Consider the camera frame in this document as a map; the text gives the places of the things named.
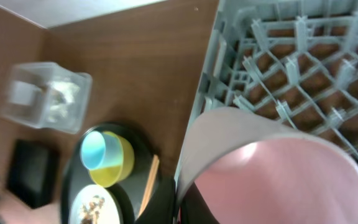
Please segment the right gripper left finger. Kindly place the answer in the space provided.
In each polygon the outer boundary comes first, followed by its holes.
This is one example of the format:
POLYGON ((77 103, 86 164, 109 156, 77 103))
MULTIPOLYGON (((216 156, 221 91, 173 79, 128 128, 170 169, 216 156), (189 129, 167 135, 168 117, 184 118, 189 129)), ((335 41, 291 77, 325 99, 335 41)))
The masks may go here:
POLYGON ((176 194, 173 177, 162 177, 145 210, 135 224, 172 224, 176 194))

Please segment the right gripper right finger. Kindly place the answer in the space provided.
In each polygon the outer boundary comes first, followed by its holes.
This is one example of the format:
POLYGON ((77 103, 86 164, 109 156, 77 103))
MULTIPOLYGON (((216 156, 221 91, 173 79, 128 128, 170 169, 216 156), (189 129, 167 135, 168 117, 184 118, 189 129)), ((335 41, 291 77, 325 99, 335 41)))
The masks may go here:
POLYGON ((200 191, 193 183, 180 205, 181 224, 219 224, 204 201, 200 191))

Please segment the pink plastic cup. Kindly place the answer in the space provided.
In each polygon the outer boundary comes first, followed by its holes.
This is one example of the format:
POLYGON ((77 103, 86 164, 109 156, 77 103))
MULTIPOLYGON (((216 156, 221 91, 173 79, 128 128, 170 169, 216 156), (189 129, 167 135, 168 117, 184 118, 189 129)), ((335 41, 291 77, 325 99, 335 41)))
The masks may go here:
POLYGON ((208 223, 358 223, 358 165, 337 145, 246 111, 186 132, 177 205, 200 192, 208 223))

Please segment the blue plastic cup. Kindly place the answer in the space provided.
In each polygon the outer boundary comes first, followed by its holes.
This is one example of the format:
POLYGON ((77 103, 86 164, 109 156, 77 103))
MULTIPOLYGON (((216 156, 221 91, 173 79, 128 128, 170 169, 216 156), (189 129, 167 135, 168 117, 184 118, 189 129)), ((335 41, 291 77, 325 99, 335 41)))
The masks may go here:
POLYGON ((92 131, 81 143, 80 157, 88 170, 121 165, 124 161, 121 140, 115 134, 92 131))

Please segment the white tissue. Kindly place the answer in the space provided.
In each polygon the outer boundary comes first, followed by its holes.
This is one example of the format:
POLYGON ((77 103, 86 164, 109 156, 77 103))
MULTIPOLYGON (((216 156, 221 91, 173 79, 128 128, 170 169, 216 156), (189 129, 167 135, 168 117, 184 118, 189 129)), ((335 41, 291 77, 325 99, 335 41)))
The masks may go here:
POLYGON ((72 119, 76 115, 76 98, 80 87, 73 82, 51 81, 48 86, 51 89, 51 100, 47 121, 58 123, 72 119))

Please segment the grey dishwasher rack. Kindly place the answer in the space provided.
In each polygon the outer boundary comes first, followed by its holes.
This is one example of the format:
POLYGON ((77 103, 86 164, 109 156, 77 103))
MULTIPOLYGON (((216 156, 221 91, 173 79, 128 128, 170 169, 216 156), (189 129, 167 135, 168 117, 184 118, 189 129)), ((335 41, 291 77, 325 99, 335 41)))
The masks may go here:
POLYGON ((358 1, 220 1, 187 130, 222 107, 325 139, 358 165, 358 1))

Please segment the round black tray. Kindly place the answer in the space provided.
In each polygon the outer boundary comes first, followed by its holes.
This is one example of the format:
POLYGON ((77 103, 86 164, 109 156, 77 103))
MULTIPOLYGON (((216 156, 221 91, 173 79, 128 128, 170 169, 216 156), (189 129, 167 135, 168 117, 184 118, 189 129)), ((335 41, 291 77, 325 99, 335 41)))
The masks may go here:
MULTIPOLYGON (((125 123, 105 122, 93 126, 85 131, 111 131, 127 139, 134 148, 135 164, 129 177, 109 187, 108 190, 115 196, 122 211, 124 223, 135 223, 139 218, 139 210, 145 191, 145 186, 152 165, 155 152, 147 136, 139 129, 125 123)), ((67 162, 63 173, 62 190, 60 194, 60 222, 68 223, 70 207, 77 193, 85 186, 92 184, 88 170, 80 160, 80 146, 83 138, 76 143, 73 155, 67 162)), ((157 172, 152 196, 160 180, 164 176, 157 172)))

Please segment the yellow plastic bowl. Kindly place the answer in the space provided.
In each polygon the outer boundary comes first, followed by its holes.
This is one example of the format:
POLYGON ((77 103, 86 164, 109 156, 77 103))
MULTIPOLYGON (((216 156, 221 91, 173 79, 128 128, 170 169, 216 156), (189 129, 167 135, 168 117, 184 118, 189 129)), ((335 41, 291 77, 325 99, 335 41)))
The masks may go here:
POLYGON ((115 166, 90 170, 89 176, 95 184, 108 188, 130 176, 135 164, 135 155, 134 149, 127 139, 111 131, 103 131, 103 134, 118 140, 122 162, 115 166))

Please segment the grey plate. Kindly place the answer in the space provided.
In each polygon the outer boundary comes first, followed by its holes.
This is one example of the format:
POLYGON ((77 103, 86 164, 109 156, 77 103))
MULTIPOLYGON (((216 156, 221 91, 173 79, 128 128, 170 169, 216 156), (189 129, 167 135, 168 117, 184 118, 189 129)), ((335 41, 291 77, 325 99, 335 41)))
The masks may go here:
POLYGON ((121 208, 112 193, 91 184, 83 187, 71 204, 69 224, 122 224, 121 208))

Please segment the food scraps and rice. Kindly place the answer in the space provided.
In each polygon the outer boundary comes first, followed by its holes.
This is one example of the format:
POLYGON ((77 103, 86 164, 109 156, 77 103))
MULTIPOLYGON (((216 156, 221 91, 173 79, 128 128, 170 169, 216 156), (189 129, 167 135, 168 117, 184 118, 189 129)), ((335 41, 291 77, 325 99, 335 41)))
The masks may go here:
POLYGON ((83 203, 80 208, 80 224, 97 224, 105 199, 95 195, 89 202, 83 203))

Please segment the black rectangular bin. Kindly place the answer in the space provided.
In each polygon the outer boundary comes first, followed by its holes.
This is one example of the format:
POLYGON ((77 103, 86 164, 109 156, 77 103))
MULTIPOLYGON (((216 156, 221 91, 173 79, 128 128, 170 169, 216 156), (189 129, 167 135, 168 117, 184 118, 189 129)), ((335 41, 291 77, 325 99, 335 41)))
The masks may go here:
POLYGON ((58 151, 24 139, 15 141, 6 188, 31 209, 49 204, 57 180, 58 151))

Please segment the clear plastic bin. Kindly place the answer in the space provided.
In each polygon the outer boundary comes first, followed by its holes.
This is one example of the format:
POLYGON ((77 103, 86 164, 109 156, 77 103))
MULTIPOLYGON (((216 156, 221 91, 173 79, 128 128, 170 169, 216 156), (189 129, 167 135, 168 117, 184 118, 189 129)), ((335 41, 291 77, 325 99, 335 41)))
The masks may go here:
POLYGON ((11 68, 9 81, 4 93, 4 104, 1 116, 13 122, 34 129, 55 129, 68 134, 76 134, 81 129, 91 93, 93 79, 91 75, 82 72, 72 72, 55 62, 20 63, 11 68), (41 88, 35 97, 33 105, 22 106, 8 102, 9 90, 13 81, 30 83, 41 88), (51 81, 68 81, 76 83, 80 92, 76 98, 76 115, 72 119, 58 123, 47 121, 51 89, 51 81))

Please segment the white label on bin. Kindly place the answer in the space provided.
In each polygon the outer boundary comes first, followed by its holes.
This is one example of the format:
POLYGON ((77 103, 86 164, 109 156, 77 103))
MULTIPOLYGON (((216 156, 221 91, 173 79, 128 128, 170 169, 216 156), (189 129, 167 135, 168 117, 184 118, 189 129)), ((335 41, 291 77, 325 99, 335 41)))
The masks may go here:
POLYGON ((41 92, 36 85, 13 81, 9 90, 8 102, 15 105, 30 106, 34 104, 35 97, 41 92))

